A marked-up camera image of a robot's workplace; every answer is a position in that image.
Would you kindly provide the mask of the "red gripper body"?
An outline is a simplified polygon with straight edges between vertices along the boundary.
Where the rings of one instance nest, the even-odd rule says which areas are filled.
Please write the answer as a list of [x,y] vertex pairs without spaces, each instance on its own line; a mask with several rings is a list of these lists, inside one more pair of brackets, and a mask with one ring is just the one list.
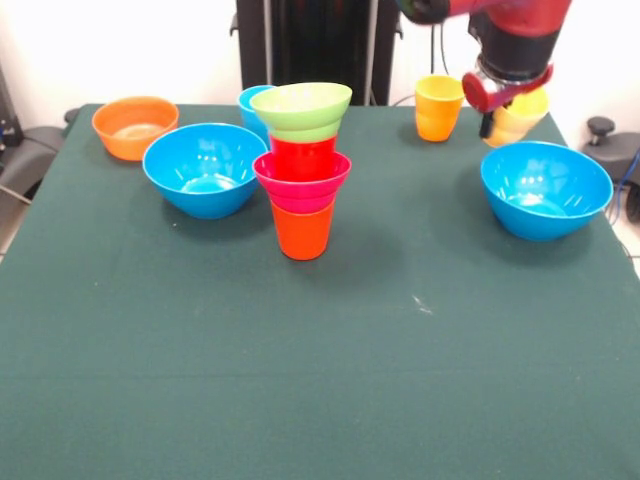
[[462,87],[467,102],[478,112],[490,113],[510,103],[517,95],[529,93],[549,82],[554,71],[550,64],[544,73],[533,80],[498,80],[480,64],[462,77]]

